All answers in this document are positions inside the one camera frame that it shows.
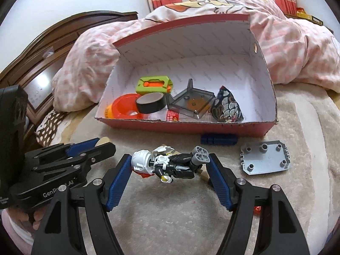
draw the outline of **blue gripper pad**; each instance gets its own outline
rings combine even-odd
[[[99,138],[94,138],[91,140],[87,140],[81,143],[74,144],[69,148],[66,154],[69,157],[77,157],[78,155],[83,153],[83,151],[94,148],[98,141],[99,141]]]
[[[131,159],[132,159],[132,156],[128,155],[125,161],[122,162],[121,160],[116,167],[116,168],[119,168],[121,166],[118,174],[114,178],[110,186],[110,189],[108,191],[108,201],[105,205],[106,210],[108,212],[112,211],[112,209],[116,207],[120,202],[120,199],[123,195],[125,187],[132,173]]]
[[[229,210],[232,207],[232,201],[230,199],[230,191],[227,183],[225,182],[221,172],[216,166],[216,163],[211,156],[210,163],[206,165],[210,180],[214,186],[215,192],[220,200],[222,206]]]

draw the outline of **wooden headboard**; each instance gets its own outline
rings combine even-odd
[[[68,17],[45,30],[0,73],[0,88],[19,84],[28,94],[27,116],[34,131],[51,110],[51,80],[77,38],[99,25],[136,20],[137,12],[90,11]]]

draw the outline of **action figure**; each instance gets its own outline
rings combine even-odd
[[[159,146],[152,152],[140,150],[132,155],[133,171],[143,178],[156,174],[164,183],[171,183],[174,178],[192,179],[194,173],[209,163],[209,153],[206,149],[196,146],[191,153],[172,155],[174,149],[170,146]]]

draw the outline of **pink plaid duvet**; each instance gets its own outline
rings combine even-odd
[[[146,18],[84,32],[52,81],[54,108],[78,111],[98,103],[118,60],[113,42],[159,23],[203,14],[250,14],[251,31],[275,84],[317,84],[340,92],[340,44],[326,28],[286,18],[273,0],[197,0],[157,8]]]

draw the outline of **brown spotted pillow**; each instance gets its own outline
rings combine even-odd
[[[54,109],[48,113],[35,132],[37,142],[43,147],[49,146],[55,137],[58,125],[67,115],[67,112],[57,112]]]

